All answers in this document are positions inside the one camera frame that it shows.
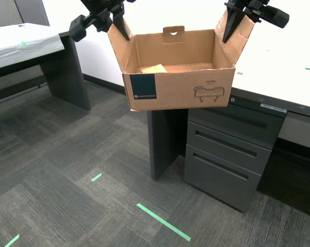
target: gray filing cabinet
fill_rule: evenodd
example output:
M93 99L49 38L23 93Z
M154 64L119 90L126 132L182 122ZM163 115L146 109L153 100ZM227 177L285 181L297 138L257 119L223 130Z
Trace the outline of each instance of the gray filing cabinet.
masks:
M246 211L286 113L231 98L226 108L189 110L185 181Z

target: gray carpet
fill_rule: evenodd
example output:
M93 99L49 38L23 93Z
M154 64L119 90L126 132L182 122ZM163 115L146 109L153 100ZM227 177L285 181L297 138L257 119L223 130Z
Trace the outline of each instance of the gray carpet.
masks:
M146 112L87 86L91 112L47 87L0 104L0 246L310 246L309 215L260 192L242 214L184 183L183 157L152 181Z

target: white paper on desk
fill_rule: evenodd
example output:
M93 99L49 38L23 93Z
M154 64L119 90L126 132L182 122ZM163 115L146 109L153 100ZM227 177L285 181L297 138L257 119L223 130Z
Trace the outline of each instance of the white paper on desk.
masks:
M24 23L0 27L0 68L64 50L55 29Z

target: cardboard box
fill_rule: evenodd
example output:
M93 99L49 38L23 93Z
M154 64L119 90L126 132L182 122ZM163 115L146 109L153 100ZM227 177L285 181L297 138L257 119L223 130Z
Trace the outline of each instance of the cardboard box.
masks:
M244 17L227 43L222 42L227 12L215 29L132 35L127 41L115 25L108 36L122 71L131 109L136 111L225 107L235 65L253 29ZM141 74L161 64L167 73Z

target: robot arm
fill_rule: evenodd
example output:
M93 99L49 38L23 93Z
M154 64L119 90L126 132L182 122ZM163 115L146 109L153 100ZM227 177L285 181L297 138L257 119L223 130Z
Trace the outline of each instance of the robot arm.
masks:
M98 32L108 32L112 23L123 36L130 40L127 33L124 15L124 0L81 0L89 10L89 16L80 15L72 21L69 34L71 38L79 42L86 36L86 29L94 25ZM268 6L269 0L229 0L225 5L228 10L228 19L223 36L226 43L236 30L244 16L248 16L253 22L261 22L260 18L278 27L284 28L289 21L289 15L280 9Z
M127 33L123 15L124 15L124 0L81 0L85 7L89 10L89 16L80 15L72 21L69 29L71 38L79 42L86 37L86 29L90 25L94 25L98 32L108 32L112 23L124 35L127 40L130 40ZM110 13L113 14L113 21L110 18Z

